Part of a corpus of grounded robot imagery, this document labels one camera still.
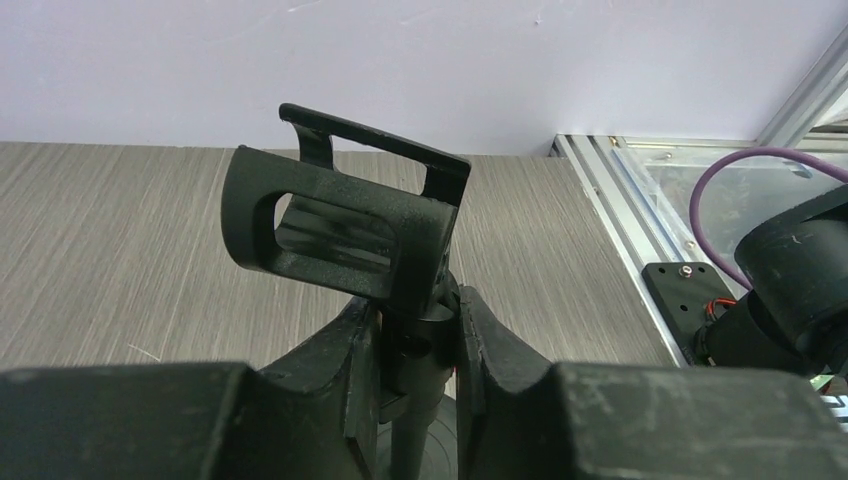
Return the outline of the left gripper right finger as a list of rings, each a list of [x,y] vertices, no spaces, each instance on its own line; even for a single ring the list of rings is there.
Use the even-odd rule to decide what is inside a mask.
[[[462,479],[843,479],[847,436],[768,370],[554,363],[460,291]]]

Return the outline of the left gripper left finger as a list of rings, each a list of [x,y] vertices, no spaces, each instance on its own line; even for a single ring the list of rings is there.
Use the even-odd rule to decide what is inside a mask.
[[[362,299],[262,369],[238,362],[1,376],[5,479],[370,479],[379,335]]]

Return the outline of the black mic stand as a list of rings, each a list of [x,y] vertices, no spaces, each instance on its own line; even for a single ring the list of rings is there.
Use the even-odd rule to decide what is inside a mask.
[[[292,103],[291,159],[238,147],[221,230],[242,268],[350,295],[262,368],[245,409],[248,469],[307,479],[454,479],[459,287],[452,233],[470,164]]]

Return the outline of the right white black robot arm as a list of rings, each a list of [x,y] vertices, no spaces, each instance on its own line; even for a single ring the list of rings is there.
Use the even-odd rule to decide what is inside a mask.
[[[697,356],[721,367],[846,376],[847,188],[765,221],[734,257],[751,289],[698,331]]]

